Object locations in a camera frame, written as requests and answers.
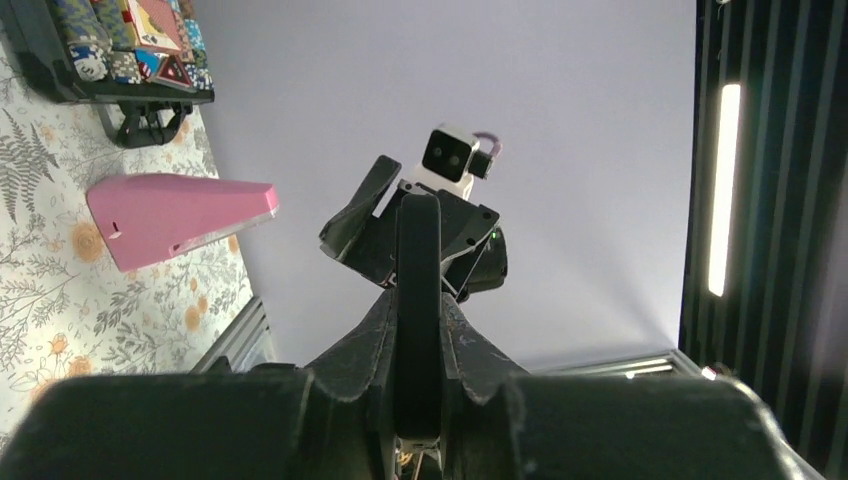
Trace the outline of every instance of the white surface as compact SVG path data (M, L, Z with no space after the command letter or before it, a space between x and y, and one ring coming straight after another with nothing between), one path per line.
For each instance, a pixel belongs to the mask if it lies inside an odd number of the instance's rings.
M693 3L205 0L197 13L222 176L280 197L278 218L240 238L281 360L311 360L377 298L318 232L378 155L411 168L443 121L504 142L472 195L502 214L510 256L506 285L465 307L482 334L530 368L676 345Z

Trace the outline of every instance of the orange flower pattern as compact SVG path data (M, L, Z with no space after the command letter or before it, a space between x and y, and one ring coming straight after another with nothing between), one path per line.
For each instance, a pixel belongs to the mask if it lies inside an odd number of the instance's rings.
M74 358L68 365L69 377L80 377L91 374L91 360L88 357L79 356Z
M50 342L50 354L60 355L68 348L68 337L64 333L57 333Z
M74 254L84 263L94 263L103 255L105 246L97 226L91 222L80 222L71 230Z
M196 332L200 329L200 309L192 305L186 309L185 313L186 330Z

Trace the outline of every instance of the black tray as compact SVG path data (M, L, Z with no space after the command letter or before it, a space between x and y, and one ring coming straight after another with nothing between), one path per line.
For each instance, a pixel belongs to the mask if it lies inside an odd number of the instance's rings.
M82 81L59 33L59 18L52 3L0 0L0 19L21 74L33 90L56 103L118 104L126 117L112 138L119 146L164 145L176 136L193 105L215 100L213 90L184 92L151 83L127 85L111 78ZM161 123L161 110L174 112L167 125Z

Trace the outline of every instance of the white light strip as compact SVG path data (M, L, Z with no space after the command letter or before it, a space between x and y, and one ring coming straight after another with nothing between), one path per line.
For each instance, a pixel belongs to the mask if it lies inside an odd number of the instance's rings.
M741 88L738 84L725 85L721 89L713 218L712 230L710 231L710 266L707 281L709 290L719 297L724 294L724 278L727 273L727 249L730 243L730 210L733 206L733 171L736 168L736 136L739 129L740 97Z

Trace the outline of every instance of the fern leaf pattern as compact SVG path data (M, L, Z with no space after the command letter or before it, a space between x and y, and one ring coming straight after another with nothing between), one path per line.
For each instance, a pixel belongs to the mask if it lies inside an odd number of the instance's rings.
M48 164L57 163L56 157L41 143L35 125L30 124L30 138L8 110L3 109L3 113L9 120L11 136L0 135L0 161L3 162L0 190L6 211L17 223L18 199L23 201L29 213L35 213L36 188L42 178L53 181Z
M3 194L3 205L17 223L15 208L18 203L18 192L20 190L21 177L15 166L15 156L10 146L11 139L6 135L0 135L0 192Z

